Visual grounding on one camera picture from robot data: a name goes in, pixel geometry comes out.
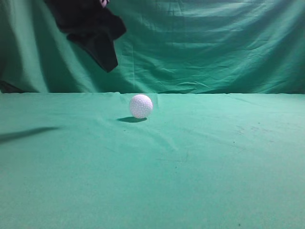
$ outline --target black cloth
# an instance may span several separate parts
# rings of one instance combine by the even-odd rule
[[[3,81],[0,80],[0,90],[2,93],[25,93],[25,91]]]
[[[113,42],[126,33],[122,19],[100,0],[44,0],[67,38],[84,49],[106,72],[118,65]]]

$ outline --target green cloth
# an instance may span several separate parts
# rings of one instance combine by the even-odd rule
[[[305,93],[304,0],[111,1],[128,32],[110,74],[42,0],[0,5],[2,79],[27,92]]]
[[[148,95],[1,95],[0,228],[304,228],[305,95]]]

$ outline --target golf ball dimple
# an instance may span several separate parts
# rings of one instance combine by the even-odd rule
[[[146,118],[153,110],[153,103],[148,96],[138,94],[130,100],[129,109],[133,117]]]

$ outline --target green backdrop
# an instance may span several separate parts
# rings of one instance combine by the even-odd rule
[[[304,0],[112,0],[109,8],[128,32],[115,42],[119,66],[105,73],[65,39],[42,0],[2,0],[2,80],[27,92],[305,92]]]

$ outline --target golf ball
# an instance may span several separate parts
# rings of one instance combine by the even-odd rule
[[[129,109],[133,117],[146,118],[153,110],[153,103],[148,96],[138,94],[130,100]]]

